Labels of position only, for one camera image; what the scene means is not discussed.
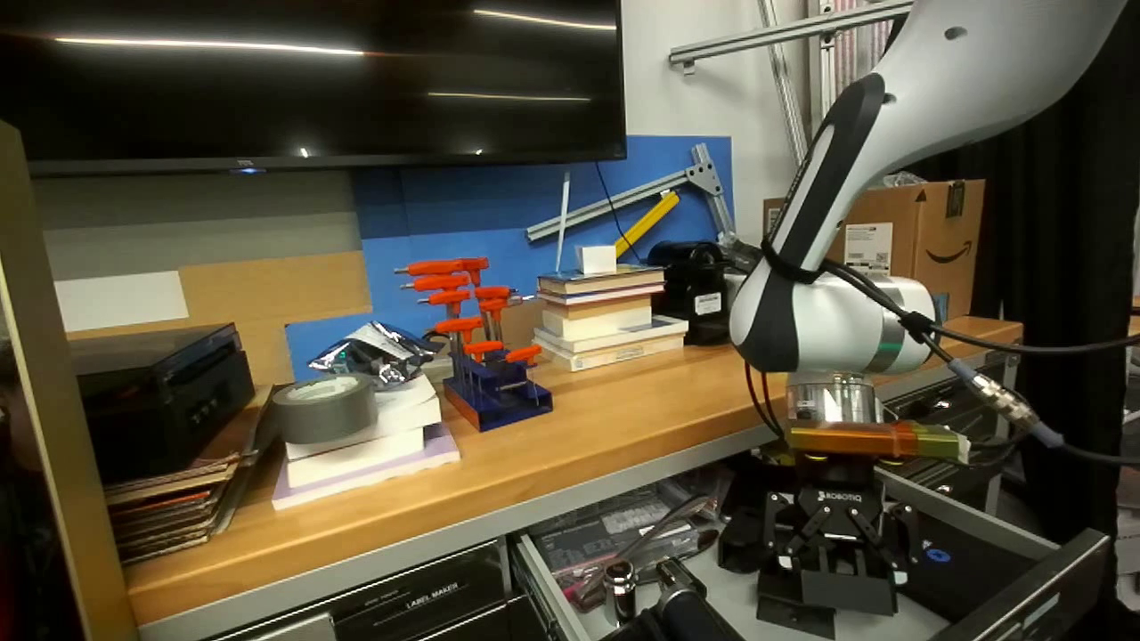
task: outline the laboratory bench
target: laboratory bench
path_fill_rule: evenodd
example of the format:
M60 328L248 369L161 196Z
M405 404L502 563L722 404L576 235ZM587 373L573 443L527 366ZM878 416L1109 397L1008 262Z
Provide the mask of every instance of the laboratory bench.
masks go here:
M989 341L1017 335L984 318L950 328ZM137 636L210 636L768 443L729 347L576 373L534 366L532 376L554 410L496 430L444 413L459 446L450 467L275 514L282 458L268 458L223 534L123 566ZM919 389L934 376L945 376L939 363L884 383Z

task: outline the robotic arm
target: robotic arm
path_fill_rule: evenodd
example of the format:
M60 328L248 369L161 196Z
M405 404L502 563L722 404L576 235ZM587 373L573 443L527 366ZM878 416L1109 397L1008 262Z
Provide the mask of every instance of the robotic arm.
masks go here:
M729 341L757 369L906 369L931 354L824 258L878 175L956 150L1060 99L1125 0L916 0L888 58L824 116L776 235L729 305ZM934 318L921 284L878 280Z

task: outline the white wall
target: white wall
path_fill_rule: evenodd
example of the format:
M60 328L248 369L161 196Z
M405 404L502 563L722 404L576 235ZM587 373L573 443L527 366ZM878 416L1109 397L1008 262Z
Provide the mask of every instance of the white wall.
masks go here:
M729 55L679 74L666 55L757 27L757 0L623 0L630 137L729 137L735 215L744 237L757 204L794 175L768 55ZM34 199L58 277L137 274L204 261L257 261L356 251L348 179L161 175L39 179Z

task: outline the wall-mounted monitor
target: wall-mounted monitor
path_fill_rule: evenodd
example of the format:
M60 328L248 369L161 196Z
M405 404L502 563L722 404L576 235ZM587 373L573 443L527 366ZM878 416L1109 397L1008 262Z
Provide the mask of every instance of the wall-mounted monitor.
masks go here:
M3 0L34 175L623 156L619 0Z

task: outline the blue pegboard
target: blue pegboard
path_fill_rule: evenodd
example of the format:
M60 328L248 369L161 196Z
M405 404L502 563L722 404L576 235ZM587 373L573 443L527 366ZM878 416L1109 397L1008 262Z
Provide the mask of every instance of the blue pegboard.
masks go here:
M706 141L735 205L729 141L722 137L634 137L625 162L606 163L502 163L502 166L383 166L356 172L351 199L358 215L358 251L370 289L370 318L424 335L440 310L424 305L405 289L397 266L444 258L488 258L485 280L534 293L536 274L554 266L554 237L532 242L527 228L560 215L564 175L571 172L571 210L648 185L690 166L690 150ZM714 237L712 210L697 189L679 189L679 205L648 230L625 261L641 261L656 242ZM565 230L564 272L576 272L576 246L609 246L652 199L611 218ZM312 322L285 330L291 373L305 382L305 360L356 328L351 322Z

